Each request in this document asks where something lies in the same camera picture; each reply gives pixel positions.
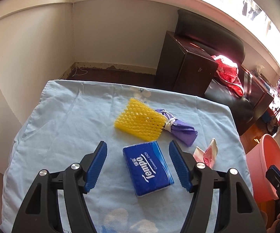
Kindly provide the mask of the person's right hand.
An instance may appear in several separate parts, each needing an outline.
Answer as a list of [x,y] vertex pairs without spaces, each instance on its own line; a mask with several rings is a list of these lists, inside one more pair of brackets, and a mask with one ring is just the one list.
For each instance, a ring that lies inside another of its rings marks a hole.
[[[260,211],[261,213],[261,216],[263,218],[263,221],[265,223],[265,225],[267,225],[267,221],[268,221],[268,216],[266,214],[266,212],[264,211]],[[273,224],[271,225],[271,227],[269,227],[266,232],[267,233],[275,233],[276,232],[276,227],[278,225],[278,223],[280,222],[280,213],[278,214],[277,218],[276,218],[276,221],[273,222]]]

